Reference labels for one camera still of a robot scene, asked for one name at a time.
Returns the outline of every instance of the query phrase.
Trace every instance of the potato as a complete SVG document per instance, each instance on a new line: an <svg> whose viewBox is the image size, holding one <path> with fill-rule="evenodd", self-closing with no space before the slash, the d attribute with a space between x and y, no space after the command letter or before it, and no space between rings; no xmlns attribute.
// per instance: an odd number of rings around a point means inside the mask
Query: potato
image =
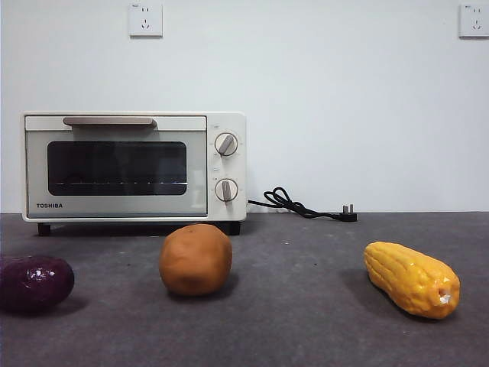
<svg viewBox="0 0 489 367"><path fill-rule="evenodd" d="M215 226L194 224L165 239L160 253L160 276L169 291L200 296L222 287L231 264L229 237Z"/></svg>
<svg viewBox="0 0 489 367"><path fill-rule="evenodd" d="M73 269L62 258L0 259L0 307L4 310L46 310L65 300L74 284Z"/></svg>

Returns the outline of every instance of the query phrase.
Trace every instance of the brown potato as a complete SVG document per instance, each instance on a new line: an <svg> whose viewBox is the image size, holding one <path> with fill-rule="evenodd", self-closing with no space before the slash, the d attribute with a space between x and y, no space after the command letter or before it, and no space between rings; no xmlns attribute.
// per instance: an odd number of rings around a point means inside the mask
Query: brown potato
<svg viewBox="0 0 489 367"><path fill-rule="evenodd" d="M194 224L166 237L160 253L160 276L171 292L199 296L217 291L231 270L229 237L209 224Z"/></svg>

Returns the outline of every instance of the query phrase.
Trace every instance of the oven window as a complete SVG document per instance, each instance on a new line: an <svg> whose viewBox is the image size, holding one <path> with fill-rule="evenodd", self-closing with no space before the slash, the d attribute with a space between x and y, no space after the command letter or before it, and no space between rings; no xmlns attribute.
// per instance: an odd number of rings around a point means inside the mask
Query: oven window
<svg viewBox="0 0 489 367"><path fill-rule="evenodd" d="M52 141L52 195L183 195L186 146L179 141Z"/></svg>

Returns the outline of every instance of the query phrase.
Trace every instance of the oven foot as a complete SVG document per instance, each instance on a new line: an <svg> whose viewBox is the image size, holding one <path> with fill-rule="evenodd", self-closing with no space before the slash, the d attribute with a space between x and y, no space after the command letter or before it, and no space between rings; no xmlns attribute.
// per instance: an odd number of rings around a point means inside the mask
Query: oven foot
<svg viewBox="0 0 489 367"><path fill-rule="evenodd" d="M241 222L228 222L229 225L229 235L239 235L241 231Z"/></svg>
<svg viewBox="0 0 489 367"><path fill-rule="evenodd" d="M46 236L51 234L51 226L49 224L38 223L37 224L37 233L39 236Z"/></svg>

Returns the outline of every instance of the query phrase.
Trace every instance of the purple sweet potato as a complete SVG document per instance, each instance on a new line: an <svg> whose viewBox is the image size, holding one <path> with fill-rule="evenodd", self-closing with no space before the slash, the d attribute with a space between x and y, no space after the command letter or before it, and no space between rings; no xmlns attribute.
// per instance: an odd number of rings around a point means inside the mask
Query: purple sweet potato
<svg viewBox="0 0 489 367"><path fill-rule="evenodd" d="M73 269L62 258L0 259L0 307L4 310L46 310L65 300L74 284Z"/></svg>

